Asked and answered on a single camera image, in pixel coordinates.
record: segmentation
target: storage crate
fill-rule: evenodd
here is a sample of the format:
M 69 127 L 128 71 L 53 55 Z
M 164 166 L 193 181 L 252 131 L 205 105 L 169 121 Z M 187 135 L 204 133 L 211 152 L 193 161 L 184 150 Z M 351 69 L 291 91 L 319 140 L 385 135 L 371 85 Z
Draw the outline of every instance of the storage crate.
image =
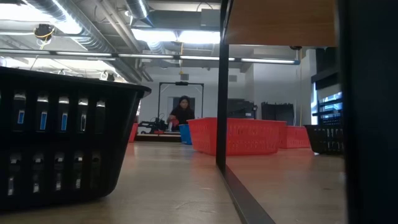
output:
M 216 154 L 217 118 L 188 121 L 193 149 Z M 228 118 L 227 156 L 273 154 L 279 148 L 280 130 L 285 121 Z
M 344 152 L 343 128 L 341 126 L 305 125 L 313 152 L 319 154 L 342 154 Z
M 310 140 L 305 127 L 286 126 L 280 135 L 280 146 L 282 149 L 309 148 Z
M 137 129 L 138 129 L 138 123 L 134 123 L 132 125 L 132 130 L 131 130 L 129 142 L 134 142 L 134 138 L 136 138 L 136 135 L 137 135 Z
M 0 210 L 116 186 L 144 86 L 0 67 Z
M 180 125 L 181 142 L 184 144 L 192 145 L 191 134 L 189 132 L 188 124 Z

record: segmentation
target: ceiling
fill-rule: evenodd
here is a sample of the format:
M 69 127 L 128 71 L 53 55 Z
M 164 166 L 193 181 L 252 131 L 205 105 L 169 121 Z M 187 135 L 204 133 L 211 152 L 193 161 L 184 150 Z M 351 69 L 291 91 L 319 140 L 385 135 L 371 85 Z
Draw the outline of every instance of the ceiling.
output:
M 85 17 L 88 18 L 94 29 L 97 29 L 106 41 L 112 46 L 115 52 L 132 52 L 132 48 L 124 41 L 119 35 L 114 26 L 105 18 L 103 11 L 96 7 L 94 0 L 72 0 L 74 4 L 80 9 Z M 108 0 L 113 9 L 117 11 L 118 16 L 123 20 L 124 25 L 127 27 L 130 23 L 130 17 L 126 15 L 127 7 L 125 0 Z M 181 30 L 218 30 L 215 24 L 219 24 L 218 17 L 204 16 L 219 13 L 217 11 L 220 8 L 220 1 L 210 0 L 207 3 L 201 3 L 199 0 L 156 0 L 147 1 L 151 13 L 150 18 L 154 21 L 155 28 L 157 29 L 173 29 L 176 32 Z M 46 19 L 42 19 L 40 16 L 18 16 L 17 11 L 9 13 L 7 15 L 3 13 L 0 16 L 0 48 L 12 48 L 12 49 L 40 49 L 40 41 L 34 35 L 25 35 L 28 32 L 32 32 L 34 28 L 40 23 L 50 23 Z M 133 20 L 132 26 L 137 28 L 148 29 L 148 25 L 145 22 Z M 51 38 L 51 42 L 44 46 L 45 50 L 67 50 L 67 51 L 86 51 L 86 49 L 73 40 L 71 37 L 62 36 L 63 33 L 59 30 L 56 31 L 55 35 Z M 144 53 L 150 53 L 150 48 L 145 41 L 136 41 L 139 49 L 142 49 Z M 197 55 L 197 56 L 219 56 L 218 44 L 184 44 L 180 42 L 163 42 L 164 48 L 167 52 L 173 54 L 179 54 L 181 51 L 184 55 Z M 296 54 L 287 46 L 253 46 L 253 45 L 231 45 L 229 50 L 230 57 L 264 57 L 264 58 L 283 58 L 293 59 Z M 9 64 L 16 64 L 21 68 L 30 68 L 33 64 L 31 59 L 13 57 L 7 58 L 12 60 Z M 94 61 L 92 63 L 82 63 L 77 61 L 76 63 L 70 62 L 72 60 L 66 59 L 38 59 L 35 65 L 32 67 L 34 70 L 43 70 L 48 72 L 60 71 L 63 68 L 63 63 L 68 65 L 67 69 L 75 73 L 81 73 L 83 70 L 90 71 L 93 75 L 90 77 L 99 78 L 104 70 L 112 70 L 117 73 L 118 69 L 114 69 L 111 63 L 104 63 L 101 61 Z M 125 60 L 127 64 L 134 71 L 138 71 L 137 62 L 134 59 Z M 149 67 L 179 67 L 179 63 L 162 63 L 160 64 L 157 60 L 145 60 L 141 68 Z M 218 62 L 212 61 L 195 61 L 187 60 L 182 63 L 183 67 L 198 67 L 198 68 L 218 68 Z M 243 63 L 230 63 L 231 68 L 240 68 L 241 72 L 245 72 L 248 68 L 247 64 Z M 126 78 L 125 74 L 119 71 L 121 77 L 124 77 L 127 81 L 131 82 Z M 140 74 L 141 78 L 146 80 L 143 74 Z

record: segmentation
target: dark hair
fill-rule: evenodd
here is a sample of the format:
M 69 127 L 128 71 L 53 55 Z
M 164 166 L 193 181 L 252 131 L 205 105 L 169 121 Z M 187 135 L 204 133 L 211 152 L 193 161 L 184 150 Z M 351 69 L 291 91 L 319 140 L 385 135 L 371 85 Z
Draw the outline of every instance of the dark hair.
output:
M 177 107 L 180 108 L 180 109 L 182 109 L 181 106 L 180 106 L 180 103 L 181 103 L 181 101 L 183 101 L 183 100 L 186 100 L 186 101 L 188 102 L 188 107 L 187 107 L 187 109 L 191 109 L 191 107 L 190 107 L 191 101 L 190 101 L 189 96 L 181 96 L 180 99 L 179 99 L 179 101 L 178 101 L 178 106 L 177 106 Z

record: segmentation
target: blue container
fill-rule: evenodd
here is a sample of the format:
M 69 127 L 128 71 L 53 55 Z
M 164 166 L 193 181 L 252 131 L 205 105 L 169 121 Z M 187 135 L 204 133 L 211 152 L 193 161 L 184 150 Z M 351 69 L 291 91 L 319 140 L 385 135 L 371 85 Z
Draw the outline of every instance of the blue container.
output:
M 182 143 L 192 145 L 191 132 L 189 131 L 189 125 L 181 124 L 180 125 L 180 134 L 181 134 L 181 142 Z

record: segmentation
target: black plastic basket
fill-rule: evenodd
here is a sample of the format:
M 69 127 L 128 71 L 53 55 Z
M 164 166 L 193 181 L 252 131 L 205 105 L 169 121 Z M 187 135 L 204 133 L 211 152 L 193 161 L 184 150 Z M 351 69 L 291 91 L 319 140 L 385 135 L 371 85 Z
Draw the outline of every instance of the black plastic basket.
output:
M 0 67 L 0 210 L 104 197 L 150 88 Z
M 343 128 L 341 126 L 305 125 L 313 152 L 337 154 L 344 152 Z

